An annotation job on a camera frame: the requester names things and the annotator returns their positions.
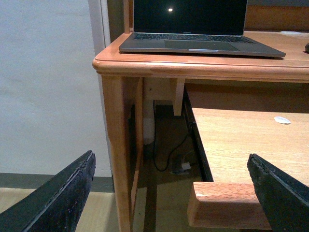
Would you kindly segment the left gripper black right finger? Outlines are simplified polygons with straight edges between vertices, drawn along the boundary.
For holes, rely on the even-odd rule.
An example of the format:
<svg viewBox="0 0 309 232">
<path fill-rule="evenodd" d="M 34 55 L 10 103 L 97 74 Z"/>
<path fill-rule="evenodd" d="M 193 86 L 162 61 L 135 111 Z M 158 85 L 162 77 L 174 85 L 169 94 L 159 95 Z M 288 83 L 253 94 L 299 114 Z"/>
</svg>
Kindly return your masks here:
<svg viewBox="0 0 309 232">
<path fill-rule="evenodd" d="M 309 188 L 257 154 L 247 167 L 255 194 L 274 232 L 309 230 Z"/>
</svg>

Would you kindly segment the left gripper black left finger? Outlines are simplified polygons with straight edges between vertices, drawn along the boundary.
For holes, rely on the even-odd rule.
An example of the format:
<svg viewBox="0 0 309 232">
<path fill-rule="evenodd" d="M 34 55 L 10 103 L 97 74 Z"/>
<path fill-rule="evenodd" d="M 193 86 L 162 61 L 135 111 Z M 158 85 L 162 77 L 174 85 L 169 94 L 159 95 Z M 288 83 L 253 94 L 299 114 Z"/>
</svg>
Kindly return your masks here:
<svg viewBox="0 0 309 232">
<path fill-rule="evenodd" d="M 96 157 L 89 150 L 0 215 L 2 232 L 73 232 L 91 190 Z"/>
</svg>

